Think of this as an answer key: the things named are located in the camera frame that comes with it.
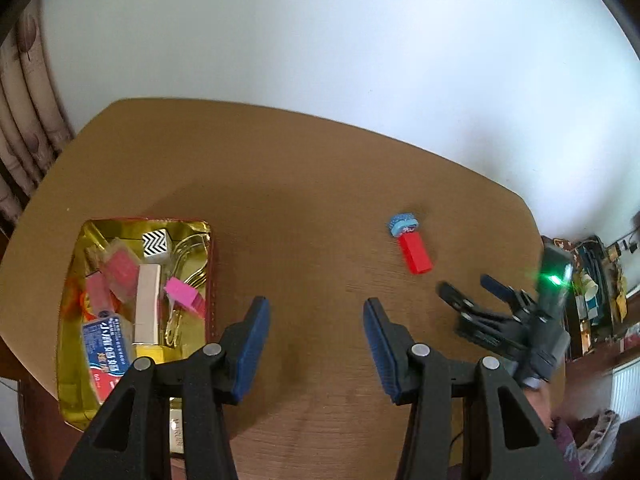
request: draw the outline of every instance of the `red block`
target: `red block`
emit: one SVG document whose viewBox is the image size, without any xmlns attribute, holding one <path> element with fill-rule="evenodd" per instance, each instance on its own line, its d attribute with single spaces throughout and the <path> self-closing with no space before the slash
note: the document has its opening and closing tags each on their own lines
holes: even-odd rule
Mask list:
<svg viewBox="0 0 640 480">
<path fill-rule="evenodd" d="M 422 274 L 423 272 L 428 272 L 433 269 L 433 264 L 424 248 L 422 238 L 420 238 L 418 231 L 400 235 L 398 242 L 400 243 L 406 264 L 413 274 Z"/>
</svg>

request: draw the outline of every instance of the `gold foil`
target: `gold foil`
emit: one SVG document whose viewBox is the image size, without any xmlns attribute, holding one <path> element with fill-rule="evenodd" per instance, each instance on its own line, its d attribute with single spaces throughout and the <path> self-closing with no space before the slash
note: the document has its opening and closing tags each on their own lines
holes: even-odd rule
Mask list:
<svg viewBox="0 0 640 480">
<path fill-rule="evenodd" d="M 81 338 L 82 309 L 80 295 L 84 291 L 84 277 L 93 264 L 87 262 L 87 254 L 102 251 L 110 240 L 120 238 L 142 259 L 142 233 L 156 229 L 166 229 L 177 244 L 185 238 L 201 242 L 200 246 L 188 251 L 178 269 L 177 278 L 186 280 L 197 273 L 198 290 L 211 308 L 207 295 L 207 280 L 204 270 L 212 265 L 210 229 L 206 222 L 148 219 L 102 219 L 89 220 L 80 229 L 72 259 L 66 275 L 60 302 L 58 319 L 58 348 L 56 358 L 58 402 L 63 418 L 78 430 L 84 430 L 100 407 L 93 389 Z M 120 312 L 133 322 L 132 311 L 123 306 Z M 180 333 L 176 348 L 167 349 L 166 354 L 175 359 L 186 358 L 203 346 L 206 341 L 205 321 L 190 313 L 181 317 Z M 172 401 L 172 407 L 178 400 Z"/>
</svg>

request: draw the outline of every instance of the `pink block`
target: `pink block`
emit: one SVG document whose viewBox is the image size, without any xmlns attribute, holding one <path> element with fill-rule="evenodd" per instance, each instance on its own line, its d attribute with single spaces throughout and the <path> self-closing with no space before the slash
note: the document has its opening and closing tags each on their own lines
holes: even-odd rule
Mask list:
<svg viewBox="0 0 640 480">
<path fill-rule="evenodd" d="M 84 279 L 84 284 L 89 295 L 89 305 L 95 316 L 101 317 L 100 313 L 104 311 L 114 312 L 109 286 L 103 273 L 97 270 Z"/>
<path fill-rule="evenodd" d="M 187 285 L 178 278 L 169 278 L 164 286 L 164 291 L 169 298 L 181 304 L 184 308 L 193 312 L 196 316 L 204 319 L 205 304 L 204 298 L 200 295 L 196 288 Z"/>
<path fill-rule="evenodd" d="M 117 249 L 100 265 L 100 270 L 107 278 L 109 288 L 123 303 L 136 297 L 138 291 L 138 272 L 140 266 L 129 251 Z"/>
</svg>

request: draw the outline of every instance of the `gold tray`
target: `gold tray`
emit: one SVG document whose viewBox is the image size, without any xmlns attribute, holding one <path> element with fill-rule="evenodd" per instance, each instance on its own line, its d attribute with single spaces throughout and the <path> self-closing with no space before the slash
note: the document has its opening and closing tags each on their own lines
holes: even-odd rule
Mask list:
<svg viewBox="0 0 640 480">
<path fill-rule="evenodd" d="M 88 273 L 86 249 L 104 245 L 113 238 L 119 238 L 142 259 L 142 233 L 166 229 L 174 244 L 194 234 L 210 235 L 210 228 L 203 221 L 183 221 L 174 219 L 95 219 L 82 225 L 74 246 L 71 263 L 66 274 L 60 301 L 58 317 L 58 344 L 56 373 L 58 403 L 66 422 L 78 430 L 85 430 L 94 418 L 100 404 L 90 384 L 90 375 L 82 346 L 82 308 L 80 295 L 84 290 L 84 277 Z M 205 298 L 206 317 L 183 316 L 180 322 L 180 342 L 177 358 L 188 357 L 191 353 L 213 340 L 214 331 L 214 242 L 193 251 L 185 259 L 177 277 L 184 280 L 206 262 L 206 278 L 198 288 Z M 132 313 L 120 311 L 132 321 Z"/>
</svg>

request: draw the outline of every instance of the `white wall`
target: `white wall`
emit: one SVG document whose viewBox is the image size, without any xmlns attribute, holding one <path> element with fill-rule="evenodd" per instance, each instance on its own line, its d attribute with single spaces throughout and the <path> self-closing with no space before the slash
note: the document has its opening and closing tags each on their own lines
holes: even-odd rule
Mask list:
<svg viewBox="0 0 640 480">
<path fill-rule="evenodd" d="M 600 0 L 43 6 L 76 131 L 123 97 L 249 102 L 455 160 L 522 196 L 543 234 L 609 242 L 640 210 L 640 62 Z"/>
</svg>

